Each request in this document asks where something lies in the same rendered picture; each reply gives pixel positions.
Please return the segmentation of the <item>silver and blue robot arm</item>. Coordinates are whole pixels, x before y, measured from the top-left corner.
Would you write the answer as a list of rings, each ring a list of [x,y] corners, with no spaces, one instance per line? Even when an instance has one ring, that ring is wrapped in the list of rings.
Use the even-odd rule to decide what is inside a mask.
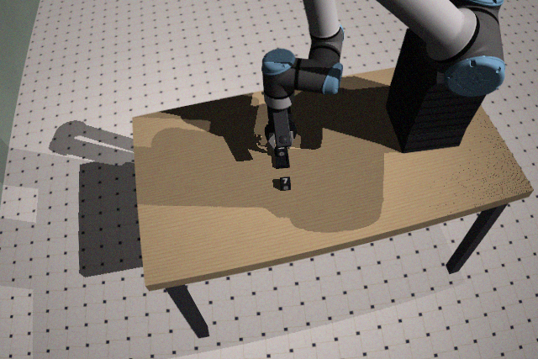
[[[504,0],[376,1],[422,39],[423,57],[444,74],[451,92],[474,98],[502,85],[505,63],[498,11]],[[274,109],[291,106],[294,90],[335,95],[340,88],[344,30],[335,0],[303,0],[303,5],[311,38],[309,59],[295,58],[286,49],[271,50],[262,59],[261,94]]]

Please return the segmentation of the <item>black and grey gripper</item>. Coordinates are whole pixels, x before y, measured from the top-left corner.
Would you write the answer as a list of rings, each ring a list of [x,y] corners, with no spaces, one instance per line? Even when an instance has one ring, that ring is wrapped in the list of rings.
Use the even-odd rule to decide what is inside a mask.
[[[274,111],[284,111],[287,109],[287,114],[288,114],[288,120],[289,120],[289,127],[290,127],[290,133],[291,133],[291,140],[292,140],[292,144],[293,144],[293,141],[296,137],[296,134],[297,134],[297,127],[296,127],[296,124],[295,122],[293,122],[293,119],[291,119],[291,109],[290,109],[290,106],[289,108],[284,108],[284,109],[274,109],[274,108],[271,108],[267,105],[267,114],[268,114],[268,111],[269,111],[269,114],[268,114],[268,124],[266,125],[265,127],[265,136],[266,136],[266,139],[270,145],[270,147],[272,148],[272,150],[275,150],[275,133],[274,133],[274,127],[273,127],[273,120],[272,120],[272,110]]]

